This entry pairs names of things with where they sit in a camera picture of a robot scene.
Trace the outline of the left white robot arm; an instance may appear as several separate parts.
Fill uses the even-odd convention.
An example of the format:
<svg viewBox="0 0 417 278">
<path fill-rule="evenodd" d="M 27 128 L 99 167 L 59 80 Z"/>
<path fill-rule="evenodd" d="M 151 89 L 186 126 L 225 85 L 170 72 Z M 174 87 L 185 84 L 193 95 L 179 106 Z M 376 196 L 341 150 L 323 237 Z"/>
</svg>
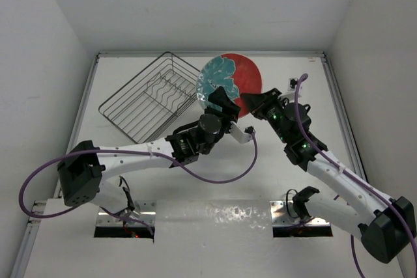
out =
<svg viewBox="0 0 417 278">
<path fill-rule="evenodd" d="M 91 202 L 113 214 L 134 210 L 128 188 L 109 179 L 143 169 L 185 166 L 209 154 L 238 120 L 240 107 L 223 87 L 209 94 L 208 102 L 198 120 L 165 138 L 114 148 L 94 146 L 91 140 L 77 144 L 57 166 L 64 204 L 77 207 Z"/>
</svg>

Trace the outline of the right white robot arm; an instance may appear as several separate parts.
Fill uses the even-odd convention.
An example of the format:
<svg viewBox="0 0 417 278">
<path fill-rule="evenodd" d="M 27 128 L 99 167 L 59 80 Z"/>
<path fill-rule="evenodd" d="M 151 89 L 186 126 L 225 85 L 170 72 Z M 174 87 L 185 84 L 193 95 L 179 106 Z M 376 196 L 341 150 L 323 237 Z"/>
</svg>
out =
<svg viewBox="0 0 417 278">
<path fill-rule="evenodd" d="M 365 250 L 387 264 L 416 237 L 413 204 L 376 190 L 352 173 L 309 130 L 310 106 L 281 98 L 278 89 L 241 95 L 248 111 L 266 120 L 285 144 L 293 165 L 319 179 L 346 201 L 337 204 L 317 188 L 308 186 L 293 197 L 293 211 L 300 219 L 319 217 L 358 238 Z"/>
</svg>

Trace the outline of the red and teal plate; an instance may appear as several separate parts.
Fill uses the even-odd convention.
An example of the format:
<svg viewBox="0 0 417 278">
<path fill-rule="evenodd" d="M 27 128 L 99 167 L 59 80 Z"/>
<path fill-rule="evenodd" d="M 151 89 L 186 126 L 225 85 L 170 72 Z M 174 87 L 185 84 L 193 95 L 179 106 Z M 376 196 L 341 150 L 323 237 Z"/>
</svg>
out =
<svg viewBox="0 0 417 278">
<path fill-rule="evenodd" d="M 218 87 L 223 87 L 228 98 L 240 107 L 239 117 L 242 118 L 249 111 L 240 95 L 261 93 L 263 82 L 257 65 L 251 59 L 238 53 L 224 53 L 204 65 L 197 77 L 195 90 L 202 108 L 219 108 L 208 99 Z"/>
</svg>

